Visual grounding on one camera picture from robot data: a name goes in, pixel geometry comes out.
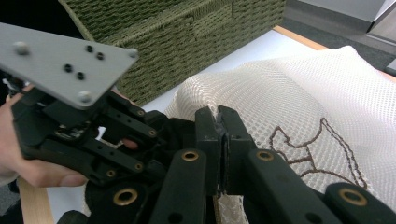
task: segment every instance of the brown thread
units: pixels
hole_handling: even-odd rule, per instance
[[[350,173],[353,176],[354,181],[351,181],[347,177],[339,175],[339,174],[337,174],[335,172],[317,169],[317,167],[315,165],[315,162],[314,162],[314,159],[313,159],[312,154],[311,154],[311,150],[309,149],[308,145],[314,143],[320,137],[320,135],[323,132],[323,126],[326,128],[326,130],[329,132],[329,134],[332,136],[332,138],[334,138],[338,142],[340,147],[344,150],[344,152],[346,154],[346,160],[348,162],[348,168],[350,170]],[[281,150],[278,150],[278,149],[274,149],[274,138],[275,138],[277,132],[281,132],[284,135],[284,137],[286,138],[284,143],[287,146],[295,148],[295,149],[304,147],[305,151],[308,153],[308,156],[304,157],[304,158],[301,158],[301,159],[298,159],[298,160],[290,161],[289,158],[286,156],[286,154],[284,152],[282,152]],[[339,177],[341,179],[344,179],[345,181],[347,181],[347,182],[349,182],[351,184],[353,184],[353,182],[355,182],[356,185],[361,186],[359,181],[358,181],[358,179],[359,179],[362,182],[362,184],[363,184],[363,186],[361,186],[361,187],[367,189],[367,183],[364,180],[364,178],[362,177],[362,174],[361,174],[361,171],[359,169],[359,165],[356,162],[353,150],[350,148],[349,144],[344,140],[344,138],[340,134],[338,134],[334,130],[334,128],[332,126],[330,126],[329,121],[327,121],[325,118],[320,119],[320,125],[319,125],[319,129],[318,129],[317,134],[311,140],[309,140],[307,142],[304,142],[304,143],[302,143],[299,146],[295,146],[295,145],[293,145],[290,142],[290,137],[288,135],[286,135],[286,133],[282,130],[282,128],[280,126],[275,127],[274,131],[272,132],[272,134],[270,136],[270,139],[269,139],[269,145],[270,145],[270,148],[273,151],[275,151],[276,153],[280,154],[285,159],[285,161],[288,164],[294,164],[294,163],[298,163],[298,162],[302,162],[302,161],[311,161],[311,165],[313,167],[313,170],[308,170],[308,171],[303,172],[300,175],[300,177],[303,177],[303,176],[308,175],[308,174],[323,173],[323,174],[337,176],[337,177]]]

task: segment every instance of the white table surface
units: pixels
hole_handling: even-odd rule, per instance
[[[302,53],[309,53],[314,49],[309,48],[276,31],[269,31],[259,38],[251,41],[241,49],[236,50],[217,63],[207,67],[201,73],[227,71],[237,66],[258,60],[287,57]],[[178,87],[149,102],[143,108],[146,111],[158,110],[163,112],[171,102]],[[83,187],[78,188],[48,188],[49,203],[56,223],[63,213],[70,210],[83,211]]]

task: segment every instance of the screw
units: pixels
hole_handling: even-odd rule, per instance
[[[131,57],[131,58],[137,58],[139,56],[137,49],[129,49],[128,54],[129,54],[129,57]]]
[[[96,54],[96,58],[99,60],[103,60],[105,58],[105,54],[103,54],[102,52],[99,52]]]
[[[87,45],[87,47],[85,47],[85,50],[87,50],[89,53],[92,53],[93,52],[93,46]]]
[[[143,165],[141,163],[138,163],[137,165],[134,166],[136,170],[141,170],[143,168]]]
[[[81,91],[78,93],[78,99],[82,103],[88,103],[92,97],[91,97],[91,92],[90,91]]]
[[[84,80],[85,79],[85,74],[82,72],[77,72],[77,79],[78,80]]]
[[[64,65],[64,71],[66,72],[66,73],[71,73],[71,72],[73,72],[73,66],[71,65],[71,64],[65,64]]]
[[[154,130],[151,130],[151,131],[148,132],[148,134],[150,136],[155,136],[155,135],[157,135],[157,132],[155,132]]]
[[[29,46],[25,42],[15,42],[13,45],[19,55],[29,54]]]
[[[107,175],[108,177],[113,177],[113,176],[116,175],[116,172],[115,172],[114,170],[108,170],[108,171],[106,172],[106,175]]]

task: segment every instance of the wall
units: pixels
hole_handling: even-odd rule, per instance
[[[364,21],[375,21],[385,2],[394,0],[300,0],[308,4],[324,7]]]
[[[379,9],[378,14],[376,14],[375,20],[378,19],[388,8],[390,8],[396,0],[385,0],[384,5],[382,5],[381,9]]]

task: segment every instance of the embroidered pattern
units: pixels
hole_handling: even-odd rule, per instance
[[[298,145],[291,140],[277,126],[270,136],[269,144],[301,178],[332,175],[328,177],[336,177],[367,189],[353,150],[325,118],[320,120],[318,133],[311,140]]]

